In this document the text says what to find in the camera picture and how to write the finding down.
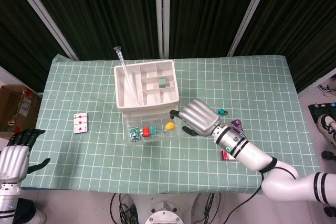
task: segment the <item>white label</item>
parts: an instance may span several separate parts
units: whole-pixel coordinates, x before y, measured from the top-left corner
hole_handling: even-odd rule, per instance
[[[27,116],[31,103],[32,101],[30,99],[23,97],[23,101],[22,101],[22,105],[21,105],[19,113],[23,116]]]

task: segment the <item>table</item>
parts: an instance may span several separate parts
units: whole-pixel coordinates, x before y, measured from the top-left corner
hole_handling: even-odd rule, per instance
[[[319,171],[307,125],[284,56],[175,59],[180,108],[200,98],[225,109],[225,122],[241,119],[248,139],[297,169]],[[50,68],[30,163],[50,157],[27,175],[24,187],[132,194],[228,191],[252,193],[260,174],[221,161],[211,138],[124,146],[113,67],[118,61],[72,61],[57,55]],[[89,132],[73,134],[72,117],[88,112]]]

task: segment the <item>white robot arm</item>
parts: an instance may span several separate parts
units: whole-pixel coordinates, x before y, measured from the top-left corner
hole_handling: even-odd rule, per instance
[[[213,136],[214,142],[228,151],[248,169],[269,172],[261,187],[264,194],[275,201],[309,200],[336,205],[336,175],[315,173],[299,179],[298,172],[289,164],[278,161],[254,146],[234,125],[220,125],[220,117],[199,99],[181,112],[171,111],[190,127],[182,129],[192,135]]]
[[[0,223],[11,224],[21,191],[21,182],[27,174],[45,167],[50,158],[30,166],[29,155],[36,138],[45,131],[28,129],[15,133],[0,153]]]

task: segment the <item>silver robot hand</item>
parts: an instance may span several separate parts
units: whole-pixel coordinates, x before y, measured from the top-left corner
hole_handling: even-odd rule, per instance
[[[191,136],[211,136],[212,132],[220,125],[219,115],[200,99],[195,99],[181,111],[172,110],[170,117],[178,117],[190,126],[182,129]]]

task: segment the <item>red cylinder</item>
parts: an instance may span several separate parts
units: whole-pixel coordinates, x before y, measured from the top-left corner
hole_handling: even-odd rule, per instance
[[[151,131],[149,130],[149,127],[144,127],[142,129],[142,136],[143,137],[150,137],[151,136]]]

